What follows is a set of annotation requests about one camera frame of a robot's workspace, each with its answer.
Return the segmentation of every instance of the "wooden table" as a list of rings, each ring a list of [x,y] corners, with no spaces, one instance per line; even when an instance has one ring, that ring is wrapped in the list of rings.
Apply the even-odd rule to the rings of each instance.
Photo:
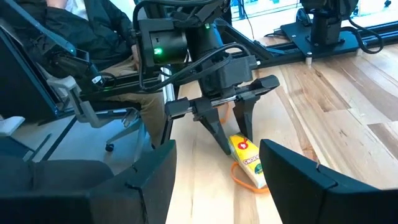
[[[377,55],[340,55],[311,67],[293,63],[253,72],[276,75],[281,84],[254,108],[254,143],[271,139],[380,189],[398,187],[397,62],[393,45]],[[199,97],[198,84],[182,86],[179,96]],[[230,113],[227,135],[239,131]],[[232,181],[233,159],[192,118],[187,114],[173,124],[177,173],[167,223],[282,223],[270,194],[255,195]]]

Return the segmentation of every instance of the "black panel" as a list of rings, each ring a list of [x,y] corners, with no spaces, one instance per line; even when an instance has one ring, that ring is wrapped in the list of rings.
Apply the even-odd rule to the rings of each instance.
[[[29,148],[11,137],[0,138],[0,156],[14,156],[23,158]]]
[[[0,114],[5,118],[23,116],[30,122],[54,119],[56,97],[37,67],[25,57],[25,52],[0,30]]]
[[[398,223],[396,189],[376,189],[267,139],[260,160],[284,224]]]
[[[0,195],[0,223],[165,223],[176,163],[175,141],[168,141],[93,189]]]
[[[291,23],[282,25],[280,27],[286,36],[303,52],[312,53],[313,58],[322,58],[332,55],[344,54],[348,52],[354,52],[359,48],[358,41],[355,36],[348,32],[340,32],[341,44],[336,45],[316,45],[310,43],[309,38],[311,36],[311,27],[301,26],[300,23]]]

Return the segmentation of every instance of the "green led light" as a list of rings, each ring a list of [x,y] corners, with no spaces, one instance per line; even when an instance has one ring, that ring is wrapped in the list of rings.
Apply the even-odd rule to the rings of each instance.
[[[154,54],[161,55],[162,53],[163,53],[163,49],[161,49],[160,47],[157,47],[154,49]]]

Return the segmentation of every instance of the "white wall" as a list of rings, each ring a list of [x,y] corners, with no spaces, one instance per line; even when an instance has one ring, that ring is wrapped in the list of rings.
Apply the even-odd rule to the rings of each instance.
[[[117,6],[122,12],[126,13],[127,16],[132,21],[132,12],[134,10],[134,1],[133,0],[111,0],[111,2]]]

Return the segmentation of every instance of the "black jacket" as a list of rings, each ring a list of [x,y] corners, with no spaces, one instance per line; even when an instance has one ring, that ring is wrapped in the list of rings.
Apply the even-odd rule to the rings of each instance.
[[[47,7],[45,0],[15,1],[44,27],[62,36],[76,48],[89,52],[98,70],[131,56],[131,46],[134,44],[131,21],[110,0],[85,0],[88,21],[66,10]],[[22,33],[30,40],[40,35],[24,21],[13,21],[11,24],[18,35]]]

